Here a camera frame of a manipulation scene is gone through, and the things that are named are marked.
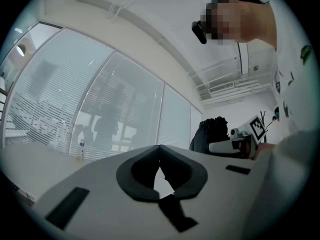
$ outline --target ceiling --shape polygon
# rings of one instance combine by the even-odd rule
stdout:
[[[268,44],[254,40],[247,46],[249,73],[242,75],[238,45],[203,45],[191,30],[193,21],[210,0],[77,0],[112,10],[145,31],[163,46],[186,70],[202,100],[210,99],[208,89],[243,78],[270,74],[275,53]]]

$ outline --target air vent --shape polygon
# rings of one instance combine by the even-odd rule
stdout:
[[[225,84],[222,84],[222,85],[218,85],[216,87],[213,87],[213,88],[209,89],[209,92],[211,94],[213,94],[213,93],[217,93],[217,92],[220,92],[220,91],[225,91],[225,90],[228,90],[228,89],[232,89],[234,87],[235,87],[234,82],[228,82],[228,83],[225,83]]]

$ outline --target bottle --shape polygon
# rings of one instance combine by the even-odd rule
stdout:
[[[80,146],[78,147],[78,152],[76,154],[76,159],[83,162],[84,158],[85,158],[85,140],[82,139],[80,141]]]

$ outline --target light fixture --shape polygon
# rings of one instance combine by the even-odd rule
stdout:
[[[24,57],[25,56],[25,53],[26,53],[26,47],[23,45],[23,44],[19,44],[17,47],[16,47],[17,51],[19,52],[19,54]]]
[[[22,34],[22,30],[21,30],[20,28],[17,28],[17,27],[16,27],[14,30],[17,31],[17,32],[19,32],[20,34]]]

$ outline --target white table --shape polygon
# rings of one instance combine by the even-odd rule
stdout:
[[[47,190],[92,160],[83,162],[40,142],[18,144],[0,149],[3,173],[21,193],[37,201]]]

